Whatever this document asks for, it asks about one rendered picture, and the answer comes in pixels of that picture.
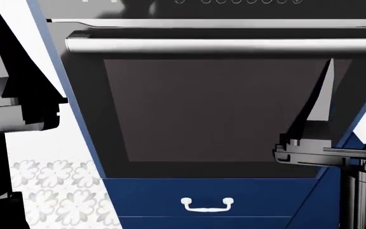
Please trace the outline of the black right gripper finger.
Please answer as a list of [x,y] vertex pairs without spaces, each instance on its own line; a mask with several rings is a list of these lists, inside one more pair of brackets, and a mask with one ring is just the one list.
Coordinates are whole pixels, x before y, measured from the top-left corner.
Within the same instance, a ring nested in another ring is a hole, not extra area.
[[329,115],[333,86],[334,60],[329,59],[301,112],[287,132],[280,135],[281,145],[298,145],[303,139],[329,139]]

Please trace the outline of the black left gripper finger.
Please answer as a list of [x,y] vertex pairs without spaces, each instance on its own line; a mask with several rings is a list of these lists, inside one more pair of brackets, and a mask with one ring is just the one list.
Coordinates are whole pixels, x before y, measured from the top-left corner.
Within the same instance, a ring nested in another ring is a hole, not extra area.
[[1,14],[0,57],[7,72],[0,78],[0,106],[68,103],[29,57]]

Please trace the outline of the black oven door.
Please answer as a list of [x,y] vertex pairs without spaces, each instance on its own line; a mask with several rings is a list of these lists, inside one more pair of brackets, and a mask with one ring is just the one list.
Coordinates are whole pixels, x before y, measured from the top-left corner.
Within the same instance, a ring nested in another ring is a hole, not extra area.
[[[234,30],[275,31],[277,34],[315,34],[326,31],[357,31],[366,33],[366,28],[153,28],[120,27],[91,28],[89,30]],[[97,169],[107,179],[222,179],[222,178],[297,178],[314,177],[318,169],[313,165],[272,162],[133,162],[126,152],[126,145],[114,104],[105,60],[299,60],[320,59],[353,60],[366,58],[366,53],[293,53],[290,55],[245,55],[245,54],[172,54],[172,53],[72,53],[67,47],[62,62],[78,106],[78,118],[84,121],[85,137],[93,148],[92,157]]]

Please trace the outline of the dark oven door window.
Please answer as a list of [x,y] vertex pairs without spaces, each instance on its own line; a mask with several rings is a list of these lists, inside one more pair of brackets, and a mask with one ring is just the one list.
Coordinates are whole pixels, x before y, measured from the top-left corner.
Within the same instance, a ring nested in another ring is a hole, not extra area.
[[326,61],[105,60],[133,162],[272,162]]

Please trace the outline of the black oven control panel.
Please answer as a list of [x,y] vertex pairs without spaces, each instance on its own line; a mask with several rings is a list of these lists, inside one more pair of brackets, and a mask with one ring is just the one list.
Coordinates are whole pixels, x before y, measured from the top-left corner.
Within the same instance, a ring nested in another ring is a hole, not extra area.
[[114,18],[366,19],[366,0],[77,0]]

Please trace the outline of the plain blue drawer front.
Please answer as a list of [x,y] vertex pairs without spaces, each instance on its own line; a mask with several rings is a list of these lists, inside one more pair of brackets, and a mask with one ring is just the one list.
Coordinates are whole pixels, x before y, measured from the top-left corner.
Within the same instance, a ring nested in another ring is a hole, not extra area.
[[122,229],[285,229],[290,217],[119,217]]

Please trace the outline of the blue kitchen cabinet frame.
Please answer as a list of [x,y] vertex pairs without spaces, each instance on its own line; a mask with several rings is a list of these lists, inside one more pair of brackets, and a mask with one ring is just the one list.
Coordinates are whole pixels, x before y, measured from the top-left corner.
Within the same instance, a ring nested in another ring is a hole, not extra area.
[[[77,0],[36,0],[42,21],[48,24],[47,30],[51,39],[48,51],[53,66],[66,92],[74,116],[85,137],[84,121],[78,118],[78,106],[74,104],[75,96],[70,86],[62,62],[65,52],[65,38],[73,31],[91,28],[138,27],[153,28],[156,26],[173,28],[366,28],[366,19],[162,19],[162,18],[114,18],[98,14],[96,10],[82,7]],[[230,179],[316,179],[316,183],[290,217],[285,229],[337,229],[339,223],[339,177],[337,167],[315,166],[318,172],[314,177],[297,178],[230,178]]]

